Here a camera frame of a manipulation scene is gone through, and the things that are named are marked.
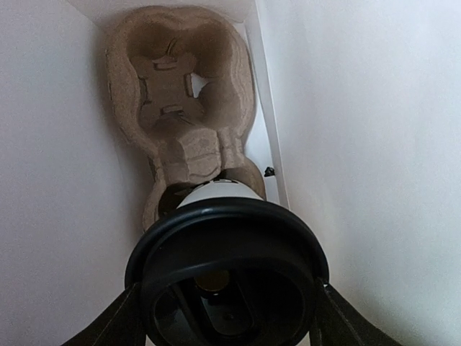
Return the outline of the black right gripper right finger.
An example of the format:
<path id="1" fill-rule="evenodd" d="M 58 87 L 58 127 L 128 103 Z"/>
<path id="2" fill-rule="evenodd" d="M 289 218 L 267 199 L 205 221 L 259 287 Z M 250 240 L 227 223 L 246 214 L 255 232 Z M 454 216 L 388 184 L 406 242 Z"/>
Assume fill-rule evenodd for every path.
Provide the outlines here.
<path id="1" fill-rule="evenodd" d="M 316 278 L 315 294 L 315 346 L 400 346 L 366 320 L 330 283 Z"/>

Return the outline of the brown paper bag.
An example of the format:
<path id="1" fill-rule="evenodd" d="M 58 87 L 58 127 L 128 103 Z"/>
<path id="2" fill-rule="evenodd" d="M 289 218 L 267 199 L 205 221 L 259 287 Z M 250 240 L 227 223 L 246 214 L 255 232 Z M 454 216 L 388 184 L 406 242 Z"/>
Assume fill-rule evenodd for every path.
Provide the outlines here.
<path id="1" fill-rule="evenodd" d="M 153 179 L 105 38 L 142 1 L 1 3 L 1 343 L 59 345 L 120 293 Z M 460 3 L 206 1 L 259 72 L 246 152 L 331 282 L 404 345 L 460 343 Z"/>

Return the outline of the brown cardboard cup carrier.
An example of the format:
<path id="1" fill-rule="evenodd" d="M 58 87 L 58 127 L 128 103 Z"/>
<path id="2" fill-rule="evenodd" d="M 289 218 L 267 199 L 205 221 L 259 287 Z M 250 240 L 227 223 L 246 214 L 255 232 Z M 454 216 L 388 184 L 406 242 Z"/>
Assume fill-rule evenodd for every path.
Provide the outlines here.
<path id="1" fill-rule="evenodd" d="M 244 152 L 256 116 L 251 60 L 227 19 L 198 6 L 136 9 L 110 35 L 106 67 L 114 116 L 153 175 L 144 228 L 173 208 L 175 192 L 217 177 L 265 197 Z"/>

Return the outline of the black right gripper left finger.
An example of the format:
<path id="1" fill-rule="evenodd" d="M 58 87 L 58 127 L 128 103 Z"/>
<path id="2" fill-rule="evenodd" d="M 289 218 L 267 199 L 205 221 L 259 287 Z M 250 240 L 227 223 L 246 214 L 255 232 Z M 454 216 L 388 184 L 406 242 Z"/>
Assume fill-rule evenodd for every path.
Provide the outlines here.
<path id="1" fill-rule="evenodd" d="M 140 315 L 140 283 L 126 288 L 87 328 L 63 345 L 146 344 Z"/>

